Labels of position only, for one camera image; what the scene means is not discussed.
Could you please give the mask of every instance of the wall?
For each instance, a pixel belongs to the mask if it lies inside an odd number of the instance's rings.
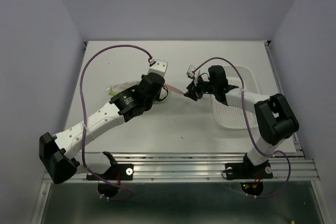
[[[315,159],[336,220],[335,17],[335,0],[296,0],[271,43],[271,51],[300,122],[303,150]]]
[[[63,0],[84,40],[270,39],[294,0]]]
[[[83,42],[61,0],[0,0],[0,223],[30,223],[38,138],[62,129]]]

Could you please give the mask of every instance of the white basket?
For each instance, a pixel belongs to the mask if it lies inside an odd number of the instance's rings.
[[[245,91],[259,94],[258,85],[254,74],[246,67],[236,67],[243,78],[245,84]],[[231,66],[224,66],[226,78],[229,84],[242,87],[241,81]],[[213,95],[211,95],[212,113],[214,115],[217,125],[225,130],[242,130],[246,129],[243,110],[240,108],[225,106],[218,102]],[[248,122],[251,128],[257,127],[257,118],[250,112],[247,112]]]

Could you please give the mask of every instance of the purple cable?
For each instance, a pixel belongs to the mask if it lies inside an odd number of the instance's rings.
[[[242,85],[241,85],[241,88],[242,88],[242,91],[241,91],[241,92],[242,92],[242,93],[241,93],[241,94],[242,94],[242,95],[241,95],[241,107],[243,108],[243,114],[244,114],[244,119],[245,119],[245,123],[246,123],[246,127],[247,127],[248,134],[249,134],[249,136],[250,136],[250,138],[251,138],[251,141],[252,141],[252,144],[253,144],[254,148],[257,150],[257,152],[259,152],[259,153],[260,153],[262,156],[264,156],[264,157],[272,157],[272,156],[273,156],[274,154],[276,154],[276,153],[281,153],[281,154],[285,157],[285,159],[287,160],[287,163],[288,163],[288,176],[287,176],[287,179],[286,179],[284,185],[283,185],[279,190],[275,191],[275,192],[272,193],[272,194],[264,195],[264,196],[257,196],[257,198],[268,198],[268,197],[272,197],[272,196],[278,194],[279,192],[281,192],[281,191],[287,186],[287,184],[288,184],[288,181],[289,181],[289,178],[290,178],[290,174],[291,174],[290,160],[289,160],[288,156],[287,156],[284,152],[282,152],[282,151],[274,151],[272,155],[267,155],[267,154],[263,153],[263,152],[259,149],[259,147],[257,146],[256,142],[254,141],[254,138],[253,138],[253,135],[252,135],[252,131],[251,131],[250,125],[249,125],[249,123],[248,123],[248,119],[247,119],[246,106],[245,106],[245,99],[244,99],[244,81],[243,81],[243,78],[241,77],[241,75],[240,75],[238,69],[237,69],[237,68],[236,68],[230,61],[228,61],[227,59],[224,59],[224,58],[222,58],[222,57],[213,57],[213,58],[210,58],[210,59],[204,61],[201,65],[199,65],[199,66],[198,66],[194,71],[192,71],[192,72],[195,73],[198,69],[200,69],[202,66],[204,66],[206,63],[208,63],[208,62],[211,61],[211,60],[223,60],[223,61],[225,61],[226,63],[228,63],[228,64],[229,64],[231,67],[233,67],[233,69],[236,71],[236,73],[237,73],[237,75],[238,75],[240,81],[242,82]]]
[[[83,95],[83,79],[84,79],[84,74],[85,74],[85,71],[87,70],[88,66],[90,65],[90,63],[94,60],[95,57],[97,57],[98,55],[100,55],[102,52],[105,52],[109,49],[113,49],[113,48],[120,48],[120,47],[131,47],[131,48],[135,48],[135,49],[138,49],[138,50],[141,50],[143,51],[144,53],[146,53],[148,56],[149,56],[149,60],[152,59],[153,57],[151,56],[151,54],[141,48],[141,47],[138,47],[138,46],[134,46],[134,45],[115,45],[115,46],[110,46],[110,47],[107,47],[107,48],[104,48],[102,50],[100,50],[98,53],[96,53],[95,55],[93,55],[91,57],[91,59],[89,59],[89,61],[85,64],[84,68],[83,68],[83,71],[82,71],[82,74],[80,76],[80,79],[79,79],[79,94],[80,94],[80,100],[81,100],[81,103],[82,103],[82,110],[83,110],[83,122],[84,122],[84,125],[87,126],[87,123],[88,123],[88,117],[87,117],[87,112],[86,112],[86,106],[85,106],[85,101],[84,101],[84,95]],[[105,182],[106,184],[110,185],[110,186],[114,186],[114,187],[118,187],[120,189],[124,189],[126,191],[129,191],[130,194],[126,197],[122,197],[122,198],[116,198],[116,199],[107,199],[108,200],[123,200],[123,199],[128,199],[130,198],[132,195],[133,195],[133,191],[130,189],[130,188],[127,188],[125,186],[120,186],[120,185],[117,185],[117,184],[114,184],[114,183],[111,183],[109,181],[107,181],[106,179],[100,177],[98,174],[96,174],[93,170],[91,170],[88,166],[88,164],[86,163],[85,161],[85,139],[86,139],[86,127],[83,128],[83,135],[82,135],[82,161],[83,161],[83,166],[86,168],[86,170],[88,170],[88,172],[90,172],[94,177],[96,177],[97,179]]]

